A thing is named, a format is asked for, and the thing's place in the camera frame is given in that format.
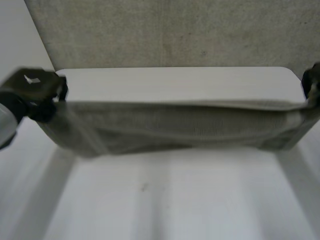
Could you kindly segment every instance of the gray cloth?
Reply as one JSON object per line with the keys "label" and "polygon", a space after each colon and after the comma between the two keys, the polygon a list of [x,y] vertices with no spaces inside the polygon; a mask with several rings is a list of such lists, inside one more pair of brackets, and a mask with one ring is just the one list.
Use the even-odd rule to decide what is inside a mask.
{"label": "gray cloth", "polygon": [[58,102],[56,107],[53,120],[39,125],[56,144],[84,157],[188,147],[283,150],[320,118],[310,101]]}

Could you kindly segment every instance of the white surface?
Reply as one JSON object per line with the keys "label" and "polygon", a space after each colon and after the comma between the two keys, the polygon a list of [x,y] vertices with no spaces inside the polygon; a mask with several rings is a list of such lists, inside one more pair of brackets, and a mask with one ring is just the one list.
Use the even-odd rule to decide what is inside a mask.
{"label": "white surface", "polygon": [[[53,69],[25,2],[0,0],[0,83],[21,66]],[[55,145],[41,129],[26,120],[13,145],[0,152],[1,240],[22,239],[19,238],[22,234],[24,240],[34,240],[30,233],[41,233],[41,223],[46,223],[46,209],[51,201],[39,202],[34,197],[36,193],[46,193],[41,181],[61,164],[57,160],[53,170],[48,169],[52,148]]]}
{"label": "white surface", "polygon": [[23,0],[0,1],[0,82],[18,67],[53,70]]}
{"label": "white surface", "polygon": [[[241,93],[239,98],[272,96],[296,102],[304,100],[299,80],[283,68],[191,70],[123,70],[150,77],[151,72],[158,72],[155,78],[162,81],[157,83],[162,86],[161,91],[153,87],[147,77],[143,78],[145,82],[141,78],[132,79],[120,69],[59,72],[67,76],[71,100],[128,101],[128,95],[131,101],[152,101],[153,96],[158,100],[172,100],[177,94],[181,99],[190,99],[190,96],[202,99],[210,95],[209,91],[220,92],[219,96],[231,93],[223,81],[218,90],[211,89],[215,71],[225,80],[228,78],[224,74],[254,77],[263,72],[260,78],[242,78],[246,87],[233,91],[233,94]],[[206,78],[198,87],[196,83],[191,84],[191,79],[189,84],[183,84],[184,77],[177,77],[195,71],[199,79],[201,71],[205,76],[210,72],[213,80]],[[179,93],[177,88],[171,91],[174,78]],[[141,88],[133,87],[135,80]],[[282,91],[273,91],[276,87]],[[319,136],[317,125],[293,150],[277,154],[243,147],[80,160],[69,177],[44,239],[319,239]]]}
{"label": "white surface", "polygon": [[57,73],[67,76],[72,84],[68,99],[75,101],[304,101],[299,79],[284,67],[96,68]]}

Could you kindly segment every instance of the white table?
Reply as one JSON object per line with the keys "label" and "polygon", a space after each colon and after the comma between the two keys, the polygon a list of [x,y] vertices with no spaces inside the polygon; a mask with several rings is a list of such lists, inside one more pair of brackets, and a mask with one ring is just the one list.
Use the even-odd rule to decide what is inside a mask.
{"label": "white table", "polygon": [[[298,78],[281,67],[101,68],[58,73],[66,75],[68,99],[73,101],[304,101]],[[20,134],[31,131],[28,127],[22,126]],[[56,151],[50,144],[46,148]],[[20,220],[20,235],[15,236],[27,233],[44,240],[318,239],[319,148],[320,126],[316,125],[295,148],[279,153],[249,147],[188,149],[88,161],[58,150],[58,155],[50,156],[55,159],[50,177],[33,199],[37,207],[27,208],[29,213],[22,217],[29,216],[29,221]],[[41,223],[34,220],[33,224],[42,224],[46,231],[28,232],[31,214],[40,216]]]}

